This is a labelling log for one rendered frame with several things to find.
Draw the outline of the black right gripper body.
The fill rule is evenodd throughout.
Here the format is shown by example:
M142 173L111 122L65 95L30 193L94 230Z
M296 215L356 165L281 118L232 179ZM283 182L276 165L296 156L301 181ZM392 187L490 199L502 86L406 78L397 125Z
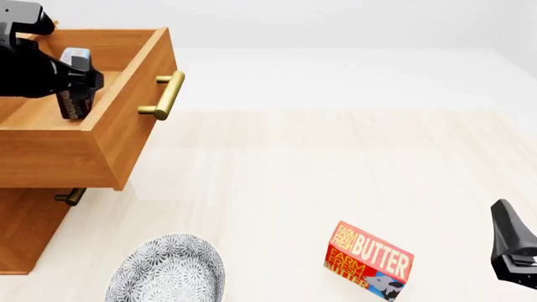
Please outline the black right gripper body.
M491 264L499 280L537 289L537 248L521 248L502 253L494 248Z

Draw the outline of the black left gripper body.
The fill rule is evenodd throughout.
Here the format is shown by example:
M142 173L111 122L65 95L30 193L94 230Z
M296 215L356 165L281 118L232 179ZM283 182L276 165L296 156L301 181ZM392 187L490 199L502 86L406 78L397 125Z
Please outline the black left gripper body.
M39 98L67 88L59 62L39 49L18 52L16 96Z

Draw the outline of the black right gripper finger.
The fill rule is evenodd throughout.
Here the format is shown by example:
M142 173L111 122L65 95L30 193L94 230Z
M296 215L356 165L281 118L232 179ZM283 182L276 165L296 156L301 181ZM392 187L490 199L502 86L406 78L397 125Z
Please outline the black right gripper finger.
M537 236L521 221L507 200L497 200L491 206L491 213L493 256L537 256Z

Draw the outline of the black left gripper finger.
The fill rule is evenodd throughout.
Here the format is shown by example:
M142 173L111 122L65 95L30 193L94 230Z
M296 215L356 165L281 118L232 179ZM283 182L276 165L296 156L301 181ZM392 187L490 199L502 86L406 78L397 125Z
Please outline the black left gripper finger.
M91 61L76 61L75 65L56 62L56 92L97 92L104 87L104 75Z

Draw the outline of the chocolate pudding box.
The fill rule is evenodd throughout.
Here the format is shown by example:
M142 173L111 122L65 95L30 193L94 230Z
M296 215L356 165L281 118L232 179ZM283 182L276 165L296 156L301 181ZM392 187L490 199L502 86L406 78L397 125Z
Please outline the chocolate pudding box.
M75 65L76 61L91 61L89 49L68 47L60 57L61 62ZM56 99L61 115L66 120L82 120L89 114L94 100L95 92L56 92Z

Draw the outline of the wooden cabinet drawer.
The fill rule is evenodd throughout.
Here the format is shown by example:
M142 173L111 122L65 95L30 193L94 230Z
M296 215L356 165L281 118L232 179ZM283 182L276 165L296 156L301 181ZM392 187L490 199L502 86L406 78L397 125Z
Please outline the wooden cabinet drawer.
M57 29L30 39L53 57L90 50L104 87L83 120L65 120L55 96L0 97L0 188L121 190L184 78L169 30Z

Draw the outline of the wooden cabinet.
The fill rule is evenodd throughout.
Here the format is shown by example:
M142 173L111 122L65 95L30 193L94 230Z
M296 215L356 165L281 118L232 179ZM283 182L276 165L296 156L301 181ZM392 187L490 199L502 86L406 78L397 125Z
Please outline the wooden cabinet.
M0 275L30 273L68 211L54 196L77 183L87 151L66 123L55 94L0 96Z

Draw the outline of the red butter box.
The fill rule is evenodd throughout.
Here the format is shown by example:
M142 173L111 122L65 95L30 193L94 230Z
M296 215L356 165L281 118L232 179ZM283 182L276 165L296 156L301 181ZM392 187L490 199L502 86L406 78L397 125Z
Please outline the red butter box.
M353 284L394 302L408 282L414 254L340 221L332 233L324 266Z

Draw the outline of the grey patterned bowl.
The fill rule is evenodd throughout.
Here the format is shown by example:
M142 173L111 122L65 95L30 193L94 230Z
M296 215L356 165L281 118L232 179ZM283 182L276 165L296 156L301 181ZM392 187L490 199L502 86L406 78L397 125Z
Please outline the grey patterned bowl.
M222 256L209 241L172 233L121 261L104 302L224 302L226 281Z

